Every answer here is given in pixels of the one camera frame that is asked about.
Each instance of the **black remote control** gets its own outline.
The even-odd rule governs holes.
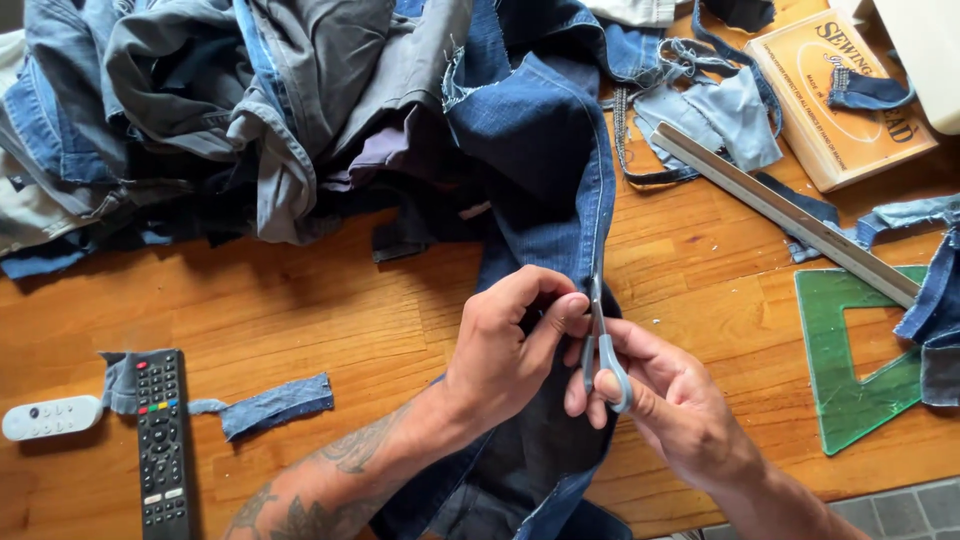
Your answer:
[[[183,352],[154,351],[136,364],[137,436],[144,540],[190,540],[192,475]]]

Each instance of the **tile floor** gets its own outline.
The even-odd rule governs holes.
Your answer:
[[[874,540],[960,540],[960,478],[849,499],[830,506]],[[737,540],[729,525],[706,540]]]

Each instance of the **gray tile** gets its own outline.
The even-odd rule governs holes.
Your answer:
[[[705,528],[704,538],[706,540],[740,540],[740,537],[736,535],[736,529],[730,525]]]
[[[919,488],[917,496],[933,528],[960,527],[960,485]]]
[[[880,518],[886,536],[926,534],[926,521],[913,493],[899,492],[883,497],[874,497],[876,515]]]
[[[876,520],[874,506],[870,499],[853,499],[830,505],[833,511],[849,521],[854,527],[864,531],[871,538],[881,538],[880,523]]]

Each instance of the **scale ruler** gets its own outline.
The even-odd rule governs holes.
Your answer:
[[[690,165],[897,304],[907,309],[913,306],[920,292],[919,285],[673,126],[660,122],[650,142]]]

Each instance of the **hand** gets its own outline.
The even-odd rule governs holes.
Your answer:
[[[524,266],[464,305],[457,347],[438,384],[456,418],[475,434],[514,416],[550,373],[567,323],[582,321],[589,300],[559,272]],[[519,323],[545,309],[529,336]]]
[[[626,414],[678,477],[717,495],[764,475],[760,451],[699,360],[629,321],[608,318],[607,331],[634,389]],[[580,347],[571,346],[564,363],[572,366],[579,358]],[[570,379],[564,408],[570,416],[586,411],[600,429],[607,423],[604,402],[617,402],[620,387],[610,370],[600,370],[588,396],[583,376],[578,369]]]

